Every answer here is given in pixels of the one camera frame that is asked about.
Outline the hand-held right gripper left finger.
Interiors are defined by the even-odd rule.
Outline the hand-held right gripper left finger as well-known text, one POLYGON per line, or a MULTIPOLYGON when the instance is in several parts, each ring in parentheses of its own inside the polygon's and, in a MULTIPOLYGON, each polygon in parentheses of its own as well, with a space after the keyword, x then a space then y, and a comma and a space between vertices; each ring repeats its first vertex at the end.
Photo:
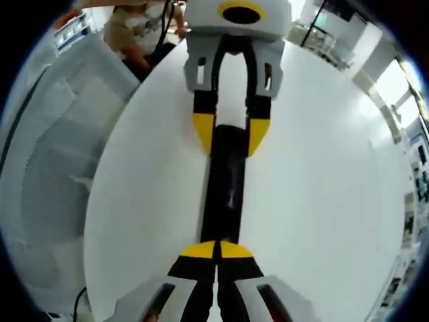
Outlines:
POLYGON ((217 264, 216 241, 185 248, 165 276, 117 300, 114 321, 208 321, 217 264))

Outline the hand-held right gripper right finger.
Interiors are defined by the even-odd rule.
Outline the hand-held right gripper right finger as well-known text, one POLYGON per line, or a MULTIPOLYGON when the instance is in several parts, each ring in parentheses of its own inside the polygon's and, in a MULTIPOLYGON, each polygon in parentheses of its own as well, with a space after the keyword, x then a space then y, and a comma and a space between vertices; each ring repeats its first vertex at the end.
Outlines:
POLYGON ((253 254, 220 243, 217 303, 223 321, 315 321, 310 300, 275 275, 265 275, 253 254))

